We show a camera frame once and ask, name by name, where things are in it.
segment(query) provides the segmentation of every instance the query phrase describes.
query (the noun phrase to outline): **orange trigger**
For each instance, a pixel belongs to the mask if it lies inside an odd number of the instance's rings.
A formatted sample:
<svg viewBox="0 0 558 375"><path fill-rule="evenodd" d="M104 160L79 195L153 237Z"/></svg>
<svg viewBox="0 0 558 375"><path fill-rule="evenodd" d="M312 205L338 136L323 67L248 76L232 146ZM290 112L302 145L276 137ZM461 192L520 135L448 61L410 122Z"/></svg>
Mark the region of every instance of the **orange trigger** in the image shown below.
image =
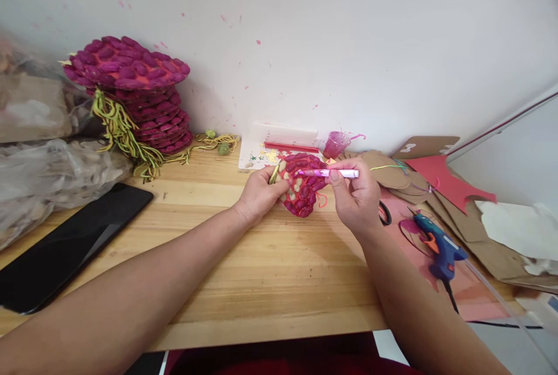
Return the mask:
<svg viewBox="0 0 558 375"><path fill-rule="evenodd" d="M424 243L436 254L440 254L440 249L438 248L438 244L436 243L436 239L434 238L432 233L428 233L430 236L430 240L425 241Z"/></svg>

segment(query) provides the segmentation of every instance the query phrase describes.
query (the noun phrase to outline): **marker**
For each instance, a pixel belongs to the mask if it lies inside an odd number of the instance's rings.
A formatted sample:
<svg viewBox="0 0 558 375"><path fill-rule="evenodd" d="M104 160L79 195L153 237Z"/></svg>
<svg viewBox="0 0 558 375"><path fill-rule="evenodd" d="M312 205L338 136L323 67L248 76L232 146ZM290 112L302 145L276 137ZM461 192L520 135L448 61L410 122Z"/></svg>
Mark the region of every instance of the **marker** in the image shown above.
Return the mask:
<svg viewBox="0 0 558 375"><path fill-rule="evenodd" d="M337 170L341 173L341 176L346 178L357 178L359 176L358 170ZM299 170L298 174L303 174L304 176L319 176L319 177L329 177L330 170L328 169L307 169Z"/></svg>

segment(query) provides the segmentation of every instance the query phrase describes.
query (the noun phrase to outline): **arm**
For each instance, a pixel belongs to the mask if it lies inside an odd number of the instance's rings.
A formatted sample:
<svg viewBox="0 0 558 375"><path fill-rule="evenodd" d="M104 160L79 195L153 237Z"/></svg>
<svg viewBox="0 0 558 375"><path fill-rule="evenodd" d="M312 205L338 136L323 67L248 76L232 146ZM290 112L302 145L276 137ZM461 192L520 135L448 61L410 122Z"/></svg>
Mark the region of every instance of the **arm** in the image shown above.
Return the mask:
<svg viewBox="0 0 558 375"><path fill-rule="evenodd" d="M360 172L349 186L331 173L337 214L362 246L385 318L408 361L428 374L509 374L384 230L376 212L380 188L364 162L347 159L329 168Z"/></svg>
<svg viewBox="0 0 558 375"><path fill-rule="evenodd" d="M166 327L230 248L287 191L252 173L239 201L189 232L104 272L0 339L0 368L119 374Z"/></svg>

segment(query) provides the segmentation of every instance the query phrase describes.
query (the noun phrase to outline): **pink paper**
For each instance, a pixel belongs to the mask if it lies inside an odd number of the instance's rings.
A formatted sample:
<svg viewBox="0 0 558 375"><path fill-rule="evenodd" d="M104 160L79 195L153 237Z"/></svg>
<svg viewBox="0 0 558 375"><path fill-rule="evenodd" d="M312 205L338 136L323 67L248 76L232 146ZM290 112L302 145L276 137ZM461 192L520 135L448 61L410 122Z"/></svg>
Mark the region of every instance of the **pink paper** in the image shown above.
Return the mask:
<svg viewBox="0 0 558 375"><path fill-rule="evenodd" d="M457 206L465 215L467 211L465 204L467 198L477 196L496 203L496 195L471 186L469 183L452 176L446 165L445 155L423 157L406 160L407 164L414 168L432 186L437 187L438 192L444 195L452 204Z"/></svg>

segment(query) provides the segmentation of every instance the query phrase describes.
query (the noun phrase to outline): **black scissors handle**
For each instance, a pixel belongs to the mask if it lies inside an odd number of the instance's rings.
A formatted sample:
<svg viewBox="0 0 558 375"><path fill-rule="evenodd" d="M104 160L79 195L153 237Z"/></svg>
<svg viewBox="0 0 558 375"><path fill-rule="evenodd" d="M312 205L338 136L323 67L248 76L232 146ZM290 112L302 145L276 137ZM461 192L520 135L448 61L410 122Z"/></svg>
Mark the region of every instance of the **black scissors handle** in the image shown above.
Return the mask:
<svg viewBox="0 0 558 375"><path fill-rule="evenodd" d="M382 201L380 201L380 210L384 212L385 215L385 219L382 216L382 214L380 213L380 221L382 221L382 224L385 226L390 225L391 224L391 213L389 212L389 209L387 206L385 206L385 203L383 203Z"/></svg>

